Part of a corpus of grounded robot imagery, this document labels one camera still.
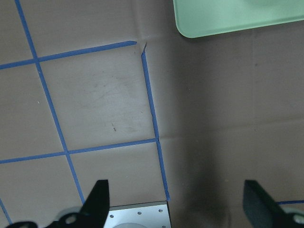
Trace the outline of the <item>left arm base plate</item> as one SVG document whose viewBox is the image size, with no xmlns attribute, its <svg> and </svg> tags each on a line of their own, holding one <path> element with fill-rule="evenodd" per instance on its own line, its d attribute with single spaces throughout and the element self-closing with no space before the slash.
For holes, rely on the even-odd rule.
<svg viewBox="0 0 304 228">
<path fill-rule="evenodd" d="M 111 207 L 105 228 L 170 228 L 168 202 L 157 201 Z"/>
</svg>

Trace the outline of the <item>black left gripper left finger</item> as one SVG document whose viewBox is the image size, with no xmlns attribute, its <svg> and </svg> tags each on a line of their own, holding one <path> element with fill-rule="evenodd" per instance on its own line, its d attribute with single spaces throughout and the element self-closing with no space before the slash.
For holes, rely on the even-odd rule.
<svg viewBox="0 0 304 228">
<path fill-rule="evenodd" d="M 48 228 L 103 228 L 110 210 L 108 180 L 98 180 L 78 212 L 63 215 Z"/>
</svg>

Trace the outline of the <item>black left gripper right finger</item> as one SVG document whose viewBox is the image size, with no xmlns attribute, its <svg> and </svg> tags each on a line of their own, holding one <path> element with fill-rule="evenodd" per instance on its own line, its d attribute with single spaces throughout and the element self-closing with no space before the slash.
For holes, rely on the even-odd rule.
<svg viewBox="0 0 304 228">
<path fill-rule="evenodd" d="M 254 228 L 302 228 L 304 213 L 284 210 L 256 180 L 246 180 L 243 211 Z"/>
</svg>

